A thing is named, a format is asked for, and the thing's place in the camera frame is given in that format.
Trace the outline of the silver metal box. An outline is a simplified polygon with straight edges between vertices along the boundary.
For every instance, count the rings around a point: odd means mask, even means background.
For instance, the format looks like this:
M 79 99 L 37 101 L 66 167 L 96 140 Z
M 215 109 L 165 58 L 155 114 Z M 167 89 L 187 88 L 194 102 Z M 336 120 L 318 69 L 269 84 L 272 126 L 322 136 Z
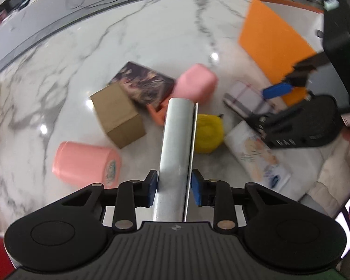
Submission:
M 156 222 L 187 219 L 197 116 L 197 103 L 180 98 L 169 101 L 153 206 Z

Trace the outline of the plaid cloth packet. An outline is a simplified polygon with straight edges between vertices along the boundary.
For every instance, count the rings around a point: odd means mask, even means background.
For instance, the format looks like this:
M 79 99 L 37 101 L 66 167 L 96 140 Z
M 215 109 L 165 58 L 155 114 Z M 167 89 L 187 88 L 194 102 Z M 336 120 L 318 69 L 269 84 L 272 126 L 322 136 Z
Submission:
M 262 97 L 251 84 L 237 81 L 223 96 L 223 102 L 242 118 L 275 112 L 275 105 Z

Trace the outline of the pink cylinder container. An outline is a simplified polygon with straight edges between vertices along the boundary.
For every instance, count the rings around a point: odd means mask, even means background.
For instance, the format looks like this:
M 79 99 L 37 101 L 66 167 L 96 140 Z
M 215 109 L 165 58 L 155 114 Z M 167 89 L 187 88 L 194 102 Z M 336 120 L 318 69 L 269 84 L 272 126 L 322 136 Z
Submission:
M 62 142 L 55 154 L 52 173 L 77 187 L 101 183 L 105 188 L 118 185 L 121 156 L 118 151 L 97 145 Z

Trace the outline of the white lotion tube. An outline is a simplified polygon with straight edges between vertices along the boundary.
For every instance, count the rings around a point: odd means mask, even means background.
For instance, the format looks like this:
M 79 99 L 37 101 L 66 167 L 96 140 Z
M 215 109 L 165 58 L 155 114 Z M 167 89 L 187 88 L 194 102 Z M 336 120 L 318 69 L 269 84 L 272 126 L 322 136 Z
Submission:
M 224 142 L 251 181 L 279 192 L 291 178 L 290 171 L 246 122 L 234 127 Z

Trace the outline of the white storage box orange rim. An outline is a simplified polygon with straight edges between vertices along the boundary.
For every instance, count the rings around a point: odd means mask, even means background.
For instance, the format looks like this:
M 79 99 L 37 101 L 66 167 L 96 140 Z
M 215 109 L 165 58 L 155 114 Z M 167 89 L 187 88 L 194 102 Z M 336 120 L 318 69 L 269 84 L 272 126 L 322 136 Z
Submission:
M 323 51 L 317 32 L 323 31 L 323 11 L 285 0 L 252 0 L 238 40 L 276 84 L 292 66 Z

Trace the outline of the yellow round object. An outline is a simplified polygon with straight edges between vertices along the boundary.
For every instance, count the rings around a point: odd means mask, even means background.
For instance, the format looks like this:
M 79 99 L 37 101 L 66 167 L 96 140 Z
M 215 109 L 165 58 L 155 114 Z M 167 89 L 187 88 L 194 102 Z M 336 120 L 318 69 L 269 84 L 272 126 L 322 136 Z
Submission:
M 210 154 L 223 143 L 223 140 L 222 117 L 199 114 L 196 124 L 195 152 L 197 154 Z

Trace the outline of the brown cardboard box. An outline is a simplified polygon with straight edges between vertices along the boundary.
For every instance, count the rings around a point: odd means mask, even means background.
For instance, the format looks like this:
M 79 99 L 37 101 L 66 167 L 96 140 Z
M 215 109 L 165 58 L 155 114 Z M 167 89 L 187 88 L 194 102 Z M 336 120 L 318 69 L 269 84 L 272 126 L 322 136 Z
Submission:
M 114 82 L 90 97 L 106 136 L 123 147 L 145 136 L 143 120 L 123 88 Z

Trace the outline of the dark patterned box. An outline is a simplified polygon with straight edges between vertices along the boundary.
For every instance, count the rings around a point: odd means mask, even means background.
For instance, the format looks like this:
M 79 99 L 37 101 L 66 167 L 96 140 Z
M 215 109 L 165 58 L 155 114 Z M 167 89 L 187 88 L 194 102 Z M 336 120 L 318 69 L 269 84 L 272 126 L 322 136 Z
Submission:
M 173 91 L 176 80 L 129 61 L 108 84 L 111 83 L 118 83 L 128 97 L 137 104 L 144 107 L 151 105 L 154 109 L 158 109 Z

